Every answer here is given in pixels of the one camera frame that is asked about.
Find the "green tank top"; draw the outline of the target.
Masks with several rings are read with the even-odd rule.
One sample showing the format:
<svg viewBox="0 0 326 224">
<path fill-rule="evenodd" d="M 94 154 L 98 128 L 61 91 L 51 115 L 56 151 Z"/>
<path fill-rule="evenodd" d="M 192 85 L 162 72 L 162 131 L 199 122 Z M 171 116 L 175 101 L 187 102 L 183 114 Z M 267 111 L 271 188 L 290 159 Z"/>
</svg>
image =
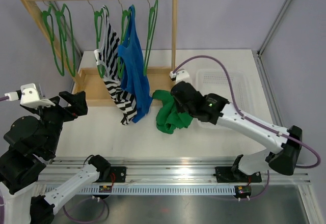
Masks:
<svg viewBox="0 0 326 224">
<path fill-rule="evenodd" d="M 193 118 L 188 113 L 180 113 L 169 91 L 156 90 L 152 98 L 159 100 L 162 107 L 156 115 L 156 128 L 166 134 L 173 134 L 175 129 L 188 128 Z"/>
</svg>

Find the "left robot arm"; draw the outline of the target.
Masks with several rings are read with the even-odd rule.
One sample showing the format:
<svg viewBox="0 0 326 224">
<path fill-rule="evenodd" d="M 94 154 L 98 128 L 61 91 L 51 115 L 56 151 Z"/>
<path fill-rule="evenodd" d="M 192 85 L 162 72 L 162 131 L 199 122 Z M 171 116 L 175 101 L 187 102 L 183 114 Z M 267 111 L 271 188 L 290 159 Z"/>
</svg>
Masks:
<svg viewBox="0 0 326 224">
<path fill-rule="evenodd" d="M 88 113 L 86 94 L 62 91 L 45 99 L 33 89 L 26 89 L 6 96 L 19 100 L 21 107 L 39 118 L 21 117 L 4 135 L 9 148 L 1 156 L 1 223 L 51 223 L 83 187 L 105 182 L 110 177 L 111 164 L 100 155 L 91 156 L 88 164 L 65 183 L 35 197 L 33 190 L 46 168 L 45 162 L 56 156 L 63 124 Z"/>
</svg>

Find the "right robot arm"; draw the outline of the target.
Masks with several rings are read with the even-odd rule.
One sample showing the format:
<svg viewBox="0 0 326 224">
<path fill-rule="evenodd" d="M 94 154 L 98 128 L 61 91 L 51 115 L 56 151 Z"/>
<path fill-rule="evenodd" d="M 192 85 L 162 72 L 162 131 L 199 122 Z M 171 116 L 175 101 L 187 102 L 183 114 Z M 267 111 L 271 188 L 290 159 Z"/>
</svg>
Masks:
<svg viewBox="0 0 326 224">
<path fill-rule="evenodd" d="M 248 113 L 241 115 L 235 104 L 217 94 L 202 95 L 188 82 L 181 81 L 171 89 L 178 111 L 186 112 L 201 122 L 211 123 L 239 132 L 265 147 L 250 155 L 240 154 L 230 168 L 232 181 L 248 179 L 256 172 L 273 170 L 291 176 L 301 151 L 297 143 L 302 139 L 302 129 L 275 126 Z"/>
</svg>

